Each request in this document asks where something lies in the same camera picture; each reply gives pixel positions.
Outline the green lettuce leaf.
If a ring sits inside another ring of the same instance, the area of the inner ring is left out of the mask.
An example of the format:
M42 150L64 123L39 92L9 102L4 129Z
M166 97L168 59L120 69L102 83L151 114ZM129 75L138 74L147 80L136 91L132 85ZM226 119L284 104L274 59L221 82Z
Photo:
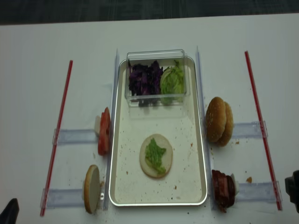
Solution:
M152 138L150 143L145 148L145 161L154 168L158 174L166 172L165 167L162 165L162 156L166 152L166 148L157 145L156 140Z

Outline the green lettuce pile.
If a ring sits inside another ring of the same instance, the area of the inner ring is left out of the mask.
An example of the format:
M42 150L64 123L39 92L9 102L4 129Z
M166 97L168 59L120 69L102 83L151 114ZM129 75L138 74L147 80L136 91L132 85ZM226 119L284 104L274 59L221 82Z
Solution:
M184 73L178 60L174 60L174 66L163 70L160 89L162 95L184 94Z

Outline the tomato slice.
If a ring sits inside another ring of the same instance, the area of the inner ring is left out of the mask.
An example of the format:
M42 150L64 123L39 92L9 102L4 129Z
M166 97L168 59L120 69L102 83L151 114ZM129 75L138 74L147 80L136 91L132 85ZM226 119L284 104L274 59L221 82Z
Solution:
M106 155L110 149L110 112L106 107L100 118L100 133L98 140L98 154L101 156Z

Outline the dark meat patty slices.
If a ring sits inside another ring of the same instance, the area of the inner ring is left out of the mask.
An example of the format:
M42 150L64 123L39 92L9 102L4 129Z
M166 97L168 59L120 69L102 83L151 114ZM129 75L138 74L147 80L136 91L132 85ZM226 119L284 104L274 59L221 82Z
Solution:
M225 175L219 170L212 170L212 182L214 189L214 200L223 213L235 203L235 184L233 178Z

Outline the purple cabbage pile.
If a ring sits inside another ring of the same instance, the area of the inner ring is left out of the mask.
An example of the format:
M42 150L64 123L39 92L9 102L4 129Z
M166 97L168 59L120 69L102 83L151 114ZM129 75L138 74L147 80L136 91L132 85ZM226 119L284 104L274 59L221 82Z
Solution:
M140 63L131 65L128 61L129 84L128 88L132 97L160 95L160 79L163 67L155 60L150 66Z

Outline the clear plastic container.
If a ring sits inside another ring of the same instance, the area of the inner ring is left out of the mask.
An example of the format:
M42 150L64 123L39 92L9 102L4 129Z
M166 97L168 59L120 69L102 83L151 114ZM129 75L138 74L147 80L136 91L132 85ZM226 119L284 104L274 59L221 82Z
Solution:
M126 64L129 106L180 105L190 94L187 54L182 49L129 52Z

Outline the white metal tray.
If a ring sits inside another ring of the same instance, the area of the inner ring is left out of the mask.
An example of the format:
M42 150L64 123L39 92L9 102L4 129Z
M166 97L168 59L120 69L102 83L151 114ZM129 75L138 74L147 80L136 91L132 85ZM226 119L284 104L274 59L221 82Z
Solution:
M197 95L195 62L188 57L190 94L173 106L129 106L125 98L126 62L117 75L109 198L113 205L189 206L207 198L204 140ZM172 166L166 176L151 178L139 162L142 143L151 135L164 136L172 146Z

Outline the white holder block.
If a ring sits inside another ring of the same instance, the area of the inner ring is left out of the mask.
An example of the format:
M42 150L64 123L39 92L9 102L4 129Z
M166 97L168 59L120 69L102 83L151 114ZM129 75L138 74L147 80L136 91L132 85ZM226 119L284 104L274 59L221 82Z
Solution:
M239 182L235 179L234 174L231 174L230 177L231 177L232 180L233 180L234 189L235 189L235 196L237 196L238 193L239 193Z
M96 116L95 124L94 124L94 131L97 136L99 136L99 134L100 134L100 120L101 120L101 117Z

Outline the front sesame bun top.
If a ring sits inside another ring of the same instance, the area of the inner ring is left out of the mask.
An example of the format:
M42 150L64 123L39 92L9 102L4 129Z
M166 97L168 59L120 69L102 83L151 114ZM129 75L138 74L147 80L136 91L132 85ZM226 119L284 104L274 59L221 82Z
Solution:
M206 137L209 142L217 142L224 130L227 122L226 105L222 98L214 97L208 105L206 111Z

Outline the rear sesame bun top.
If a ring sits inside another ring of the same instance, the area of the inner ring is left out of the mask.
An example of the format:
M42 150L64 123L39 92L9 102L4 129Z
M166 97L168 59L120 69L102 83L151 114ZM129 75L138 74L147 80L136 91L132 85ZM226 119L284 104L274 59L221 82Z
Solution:
M225 112L226 112L226 124L225 124L225 130L221 136L221 138L218 140L218 144L221 147L224 147L228 144L232 137L233 129L234 129L234 120L233 120L233 113L230 105L225 102Z

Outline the clear crossbar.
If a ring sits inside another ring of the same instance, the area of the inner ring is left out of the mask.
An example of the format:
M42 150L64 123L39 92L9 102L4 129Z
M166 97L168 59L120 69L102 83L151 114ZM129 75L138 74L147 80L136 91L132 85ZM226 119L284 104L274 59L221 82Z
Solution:
M265 121L235 123L232 138L267 138L267 127Z
M60 129L54 130L52 145L93 144L98 136L93 129Z
M41 198L40 208L71 208L84 207L83 189L49 189L45 200L45 189Z
M267 202L278 201L272 182L239 183L236 182L236 199L240 202Z

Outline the bun half cut side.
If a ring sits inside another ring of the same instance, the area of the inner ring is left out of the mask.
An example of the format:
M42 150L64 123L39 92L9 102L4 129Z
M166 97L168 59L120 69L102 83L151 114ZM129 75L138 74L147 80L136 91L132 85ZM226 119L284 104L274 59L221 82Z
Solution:
M86 173L83 195L85 210L93 214L97 209L100 196L100 173L96 165L91 165Z

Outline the clear right upper crossbar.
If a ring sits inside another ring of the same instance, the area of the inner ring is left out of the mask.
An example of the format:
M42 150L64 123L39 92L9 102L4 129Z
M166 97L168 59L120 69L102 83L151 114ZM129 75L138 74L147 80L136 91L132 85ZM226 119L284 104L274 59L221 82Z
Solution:
M267 138L267 127L265 121L235 123L232 138Z

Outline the clear left lower crossbar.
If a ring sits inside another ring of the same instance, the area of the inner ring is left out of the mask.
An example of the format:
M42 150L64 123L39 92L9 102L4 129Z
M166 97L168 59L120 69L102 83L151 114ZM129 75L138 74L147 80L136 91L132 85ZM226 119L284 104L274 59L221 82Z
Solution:
M41 198L40 208L71 208L84 207L83 189L49 189L45 200L45 189Z

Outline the robot gripper tip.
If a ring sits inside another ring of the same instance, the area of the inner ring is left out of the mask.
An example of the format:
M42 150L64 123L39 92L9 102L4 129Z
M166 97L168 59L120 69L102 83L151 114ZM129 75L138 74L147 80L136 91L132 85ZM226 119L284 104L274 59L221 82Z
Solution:
M0 215L0 224L16 224L19 210L17 198L11 199Z
M299 170L293 172L291 177L285 178L285 190L290 202L299 205Z

